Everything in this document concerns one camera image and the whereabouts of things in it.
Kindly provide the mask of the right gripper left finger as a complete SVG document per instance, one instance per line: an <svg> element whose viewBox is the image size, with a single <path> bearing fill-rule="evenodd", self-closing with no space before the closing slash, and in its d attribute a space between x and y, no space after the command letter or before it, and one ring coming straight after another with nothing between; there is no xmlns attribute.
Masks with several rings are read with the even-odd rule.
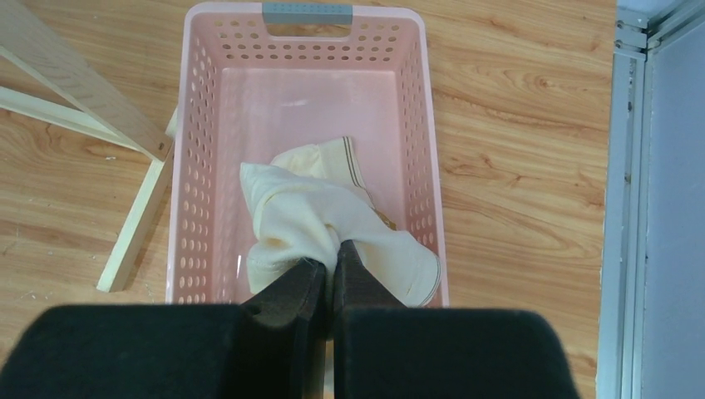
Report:
<svg viewBox="0 0 705 399"><path fill-rule="evenodd" d="M66 305L1 370L4 398L304 398L324 343L325 268L303 259L241 304Z"/></svg>

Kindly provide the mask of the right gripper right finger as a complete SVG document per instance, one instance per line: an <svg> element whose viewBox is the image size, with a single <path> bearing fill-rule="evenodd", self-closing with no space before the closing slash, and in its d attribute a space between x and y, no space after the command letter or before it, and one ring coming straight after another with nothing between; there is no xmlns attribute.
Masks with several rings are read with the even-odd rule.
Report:
<svg viewBox="0 0 705 399"><path fill-rule="evenodd" d="M333 277L338 398L576 398L561 342L538 313L409 308L350 240Z"/></svg>

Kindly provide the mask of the cream underwear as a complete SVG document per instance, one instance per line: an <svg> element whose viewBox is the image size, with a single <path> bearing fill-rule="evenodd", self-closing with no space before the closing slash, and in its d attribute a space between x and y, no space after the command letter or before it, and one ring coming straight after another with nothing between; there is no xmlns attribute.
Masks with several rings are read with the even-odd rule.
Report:
<svg viewBox="0 0 705 399"><path fill-rule="evenodd" d="M256 239L245 260L251 293L300 259L325 266L331 291L338 251L351 240L363 266L401 303L419 307L435 296L440 259L377 210L350 137L287 150L268 164L242 163L239 181Z"/></svg>

